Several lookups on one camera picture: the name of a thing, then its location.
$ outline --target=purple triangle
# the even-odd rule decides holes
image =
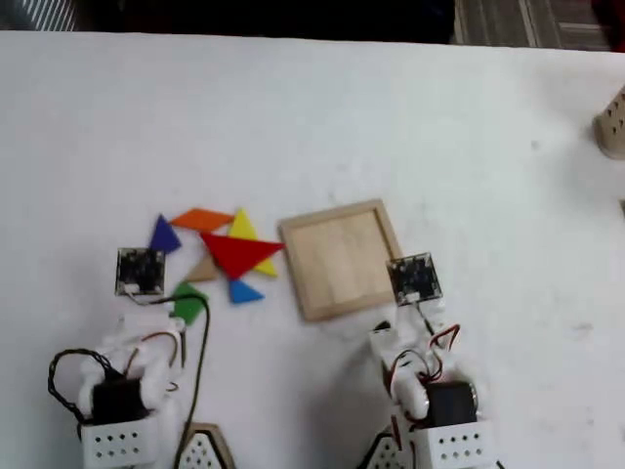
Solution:
[[[229,283],[230,301],[235,305],[247,303],[248,301],[262,300],[265,295],[241,280],[232,280]]]
[[[158,216],[156,225],[154,225],[154,232],[152,233],[152,241],[149,242],[149,248],[156,251],[165,251],[165,254],[174,252],[181,245],[180,240],[174,233],[174,229],[171,227],[165,217]]]

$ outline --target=floor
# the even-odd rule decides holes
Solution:
[[[456,0],[456,44],[609,51],[591,0]]]

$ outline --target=green triangle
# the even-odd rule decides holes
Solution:
[[[208,297],[204,293],[196,290],[186,282],[178,285],[172,296],[189,294],[199,295],[208,301]],[[179,300],[176,302],[176,306],[174,307],[174,317],[182,318],[183,320],[185,320],[185,323],[187,325],[192,325],[203,309],[204,307],[202,306],[202,303],[197,300]]]

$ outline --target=black wire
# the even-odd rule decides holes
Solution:
[[[428,319],[424,316],[424,314],[421,312],[421,308],[419,307],[419,303],[415,303],[414,306],[417,308],[417,311],[419,312],[419,315],[421,316],[421,319],[425,323],[426,328],[428,329],[428,332],[430,332],[430,335],[434,337],[436,335],[436,333],[434,332],[434,328],[432,327],[432,325],[430,324]]]
[[[57,366],[59,365],[59,362],[61,361],[61,359],[68,355],[84,355],[84,356],[91,357],[96,362],[98,362],[100,366],[103,368],[104,379],[106,380],[117,379],[119,377],[122,377],[122,374],[112,367],[107,357],[99,354],[98,352],[94,350],[89,350],[89,349],[63,350],[62,352],[57,353],[55,357],[52,359],[52,361],[50,362],[50,367],[48,369],[48,392],[57,401],[59,401],[63,407],[65,407],[67,410],[69,410],[71,413],[74,414],[74,416],[76,417],[76,420],[78,420],[78,435],[80,438],[80,425],[84,425],[87,419],[82,414],[78,406],[75,403],[71,403],[66,398],[64,398],[61,395],[61,393],[57,391],[57,387],[55,386],[55,375],[57,374]]]
[[[191,426],[191,421],[193,419],[193,414],[195,412],[195,406],[197,405],[197,396],[199,394],[199,384],[202,375],[202,366],[204,365],[204,351],[206,350],[206,343],[208,342],[208,329],[210,327],[211,322],[211,310],[208,307],[208,302],[206,298],[201,295],[197,295],[194,293],[185,293],[182,295],[174,295],[169,296],[167,298],[160,298],[158,300],[150,301],[146,303],[147,305],[162,305],[163,303],[172,303],[180,300],[197,300],[202,303],[204,307],[204,311],[206,312],[206,323],[204,324],[204,334],[202,336],[202,345],[199,351],[199,362],[197,363],[197,371],[195,373],[195,386],[193,389],[193,400],[191,401],[191,408],[188,411],[187,421],[185,422],[185,426],[183,428],[183,434],[180,437],[180,441],[178,443],[178,449],[176,450],[176,459],[174,462],[174,468],[177,468],[180,464],[180,458],[183,454],[183,450],[185,449],[185,441],[187,440],[188,429]]]

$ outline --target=white tabletop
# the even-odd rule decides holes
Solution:
[[[145,245],[158,212],[242,206],[273,240],[282,218],[381,197],[403,252],[433,253],[507,468],[621,465],[625,163],[589,126],[624,77],[616,54],[0,33],[3,462],[79,466],[48,363],[139,308],[113,296],[116,248]],[[168,289],[203,249],[182,241]],[[305,324],[275,263],[249,278],[256,304],[201,285],[196,420],[243,469],[354,467],[387,421],[366,331],[394,307]],[[59,381],[75,397],[71,360]]]

